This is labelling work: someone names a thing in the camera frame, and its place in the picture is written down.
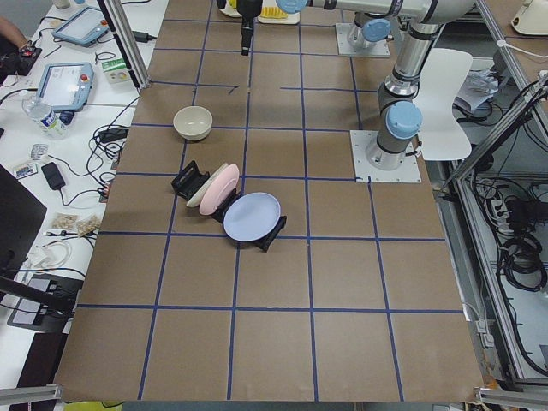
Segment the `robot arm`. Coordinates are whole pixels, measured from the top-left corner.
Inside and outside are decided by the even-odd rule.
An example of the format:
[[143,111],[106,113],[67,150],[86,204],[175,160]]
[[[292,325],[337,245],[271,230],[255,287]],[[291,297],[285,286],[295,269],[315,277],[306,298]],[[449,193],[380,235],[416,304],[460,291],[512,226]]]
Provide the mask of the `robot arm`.
[[420,109],[414,105],[420,90],[420,74],[443,25],[465,15],[472,1],[278,1],[277,6],[288,14],[306,7],[325,10],[341,9],[355,12],[359,21],[384,17],[408,17],[407,33],[392,72],[378,89],[381,127],[376,140],[367,148],[367,159],[380,170],[400,166],[406,148],[419,133]]
[[356,12],[348,41],[356,49],[365,49],[374,46],[389,34],[390,22],[386,18]]

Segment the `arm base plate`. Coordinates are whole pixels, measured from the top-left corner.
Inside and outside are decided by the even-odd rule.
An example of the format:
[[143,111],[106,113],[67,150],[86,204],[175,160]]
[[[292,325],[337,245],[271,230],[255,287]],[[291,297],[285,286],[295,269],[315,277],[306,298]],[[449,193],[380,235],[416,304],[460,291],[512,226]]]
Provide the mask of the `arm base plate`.
[[375,130],[351,130],[350,141],[357,182],[421,183],[420,170],[409,143],[399,154],[384,152]]
[[372,58],[388,58],[390,56],[386,39],[376,42],[366,40],[362,30],[354,23],[337,23],[335,31],[340,56]]

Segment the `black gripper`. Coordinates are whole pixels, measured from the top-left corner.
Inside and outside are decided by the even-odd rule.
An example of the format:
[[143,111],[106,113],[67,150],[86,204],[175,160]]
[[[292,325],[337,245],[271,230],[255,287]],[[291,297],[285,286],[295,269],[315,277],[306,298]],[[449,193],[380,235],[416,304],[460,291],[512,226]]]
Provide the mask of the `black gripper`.
[[238,13],[241,18],[241,54],[248,56],[251,50],[254,19],[262,11],[262,0],[238,0]]

